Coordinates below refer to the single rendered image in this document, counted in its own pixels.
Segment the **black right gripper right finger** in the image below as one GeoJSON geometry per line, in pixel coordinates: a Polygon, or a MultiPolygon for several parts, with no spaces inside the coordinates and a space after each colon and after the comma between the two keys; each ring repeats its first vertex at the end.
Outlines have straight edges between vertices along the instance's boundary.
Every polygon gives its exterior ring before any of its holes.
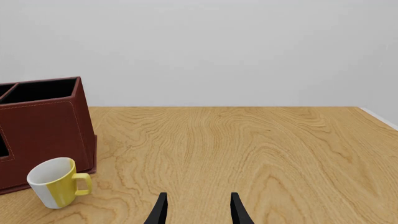
{"type": "Polygon", "coordinates": [[[233,224],[254,224],[236,192],[231,193],[230,210],[233,224]]]}

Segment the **white and yellow mug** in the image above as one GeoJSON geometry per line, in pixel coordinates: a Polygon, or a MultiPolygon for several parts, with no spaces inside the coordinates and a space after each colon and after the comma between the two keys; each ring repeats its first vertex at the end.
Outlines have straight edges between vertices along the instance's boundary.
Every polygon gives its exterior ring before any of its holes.
{"type": "Polygon", "coordinates": [[[71,204],[77,196],[92,193],[91,177],[77,173],[75,161],[67,157],[53,158],[35,166],[27,182],[47,208],[59,209],[71,204]]]}

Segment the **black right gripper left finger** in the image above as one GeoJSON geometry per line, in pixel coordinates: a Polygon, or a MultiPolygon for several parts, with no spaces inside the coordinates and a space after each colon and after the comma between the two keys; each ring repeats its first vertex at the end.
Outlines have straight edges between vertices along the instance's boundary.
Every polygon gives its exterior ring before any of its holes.
{"type": "Polygon", "coordinates": [[[167,193],[162,192],[159,194],[159,197],[144,224],[165,224],[167,218],[167,209],[167,193]]]}

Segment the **red-brown desk caddy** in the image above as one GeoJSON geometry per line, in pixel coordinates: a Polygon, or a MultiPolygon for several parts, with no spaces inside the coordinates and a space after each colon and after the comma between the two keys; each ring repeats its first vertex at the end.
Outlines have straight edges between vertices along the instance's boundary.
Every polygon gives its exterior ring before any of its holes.
{"type": "Polygon", "coordinates": [[[53,158],[95,173],[96,147],[80,77],[0,83],[0,195],[28,189],[28,173],[53,158]]]}

